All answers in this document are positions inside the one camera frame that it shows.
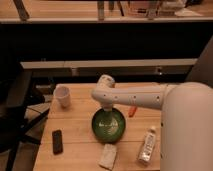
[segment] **black phone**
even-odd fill
[[[62,132],[55,130],[52,132],[53,153],[59,154],[63,152]]]

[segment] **office chair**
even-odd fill
[[[20,142],[40,144],[26,133],[47,116],[48,110],[30,122],[25,118],[28,105],[45,99],[33,83],[32,71],[24,70],[8,54],[6,45],[2,44],[0,50],[0,152],[10,150],[6,171],[11,171]]]
[[[200,57],[186,77],[187,82],[194,81],[213,87],[213,36],[205,46]]]

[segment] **wooden table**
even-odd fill
[[[116,87],[146,86],[154,83],[120,83]],[[34,171],[104,171],[98,165],[104,144],[94,136],[91,129],[93,114],[100,109],[99,103],[91,98],[95,84],[64,84],[71,91],[71,106],[62,109],[53,99],[42,142],[39,147]],[[113,171],[154,170],[160,168],[160,111],[138,108],[135,117],[128,117],[129,106],[115,105],[126,118],[126,130],[115,145],[118,148]],[[146,131],[157,128],[157,144],[148,167],[137,161],[140,146]],[[52,131],[61,129],[64,152],[53,155]]]
[[[29,22],[94,22],[98,21],[97,1],[47,1],[47,0],[22,0],[30,15]],[[115,3],[114,10],[109,10],[108,2],[105,2],[105,21],[108,22],[136,22],[146,21],[141,15],[132,16],[129,12],[127,2],[122,1],[124,17]],[[201,5],[188,7],[201,14],[201,17],[159,17],[157,20],[179,21],[186,19],[212,20],[213,2],[204,0]],[[17,9],[13,0],[0,0],[0,22],[20,22]]]

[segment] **dark background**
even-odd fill
[[[0,37],[21,61],[197,58],[213,34],[209,21],[0,27]]]

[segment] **paper cup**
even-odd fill
[[[58,100],[62,107],[68,107],[70,105],[70,91],[65,86],[56,87],[53,92],[54,97]]]

